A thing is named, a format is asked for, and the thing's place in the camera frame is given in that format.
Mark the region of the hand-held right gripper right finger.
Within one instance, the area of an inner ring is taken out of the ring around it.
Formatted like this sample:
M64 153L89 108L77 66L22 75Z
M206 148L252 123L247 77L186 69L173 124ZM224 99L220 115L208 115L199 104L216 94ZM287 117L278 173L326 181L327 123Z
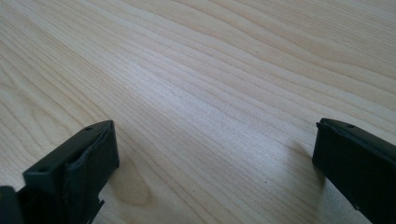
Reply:
M335 119L317 127L313 164L373 224L396 224L396 146Z

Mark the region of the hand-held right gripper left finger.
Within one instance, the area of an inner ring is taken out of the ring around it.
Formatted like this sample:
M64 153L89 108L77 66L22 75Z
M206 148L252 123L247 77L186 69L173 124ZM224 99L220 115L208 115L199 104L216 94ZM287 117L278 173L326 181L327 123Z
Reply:
M99 193L120 166L114 122L88 126L23 172L18 192L27 224L92 224Z

